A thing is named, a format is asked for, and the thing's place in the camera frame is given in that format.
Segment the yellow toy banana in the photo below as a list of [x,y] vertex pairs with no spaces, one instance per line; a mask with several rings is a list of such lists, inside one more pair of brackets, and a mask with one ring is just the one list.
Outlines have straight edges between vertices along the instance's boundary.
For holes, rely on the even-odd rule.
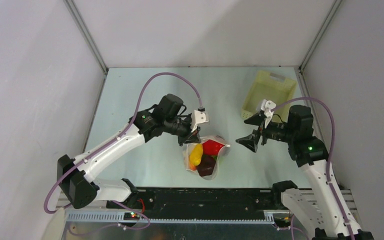
[[196,144],[189,154],[189,163],[193,166],[198,166],[201,163],[204,149],[202,144]]

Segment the red toy pepper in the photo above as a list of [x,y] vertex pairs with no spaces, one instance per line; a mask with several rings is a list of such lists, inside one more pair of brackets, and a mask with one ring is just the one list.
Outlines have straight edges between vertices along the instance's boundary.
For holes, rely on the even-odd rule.
[[225,144],[214,140],[207,140],[202,144],[203,154],[208,156],[218,156],[221,149],[225,147]]

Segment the clear zip top bag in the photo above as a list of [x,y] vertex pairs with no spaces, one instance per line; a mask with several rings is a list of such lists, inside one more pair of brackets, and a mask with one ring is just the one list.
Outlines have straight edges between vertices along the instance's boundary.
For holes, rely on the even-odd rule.
[[231,145],[220,135],[204,136],[200,143],[188,143],[182,152],[185,170],[204,180],[213,180],[230,148]]

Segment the dark purple toy fruit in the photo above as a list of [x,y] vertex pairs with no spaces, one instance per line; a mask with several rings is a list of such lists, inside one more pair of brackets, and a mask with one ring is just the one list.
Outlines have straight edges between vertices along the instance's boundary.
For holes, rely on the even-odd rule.
[[215,159],[211,155],[204,154],[201,158],[201,163],[196,167],[196,170],[201,177],[210,176],[213,174],[215,166]]

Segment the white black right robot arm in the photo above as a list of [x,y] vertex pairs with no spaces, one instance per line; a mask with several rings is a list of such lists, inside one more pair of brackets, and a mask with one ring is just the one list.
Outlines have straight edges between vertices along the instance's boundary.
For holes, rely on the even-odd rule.
[[311,109],[304,105],[291,106],[287,122],[273,122],[271,110],[271,107],[262,107],[245,119],[245,124],[257,129],[236,142],[252,152],[267,140],[287,143],[290,158],[310,184],[316,206],[305,199],[291,180],[273,184],[271,204],[277,209],[286,207],[301,222],[311,240],[374,239],[371,232],[361,228],[346,204],[328,163],[330,155],[326,145],[313,135]]

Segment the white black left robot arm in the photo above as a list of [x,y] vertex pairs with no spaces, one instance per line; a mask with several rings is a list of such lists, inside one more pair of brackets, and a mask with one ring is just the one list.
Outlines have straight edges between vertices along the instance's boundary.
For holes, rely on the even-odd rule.
[[209,121],[201,107],[184,115],[184,102],[171,93],[158,104],[138,111],[126,126],[93,149],[74,158],[63,155],[57,161],[57,183],[74,209],[95,201],[117,201],[125,208],[138,202],[135,186],[126,178],[99,180],[98,175],[113,162],[151,139],[167,133],[177,137],[179,146],[200,143],[201,125]]

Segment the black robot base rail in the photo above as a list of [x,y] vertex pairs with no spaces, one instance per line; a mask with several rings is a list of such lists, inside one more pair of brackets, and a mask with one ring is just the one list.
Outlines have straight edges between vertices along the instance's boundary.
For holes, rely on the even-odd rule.
[[287,210],[269,188],[140,187],[122,204],[154,220],[265,220]]

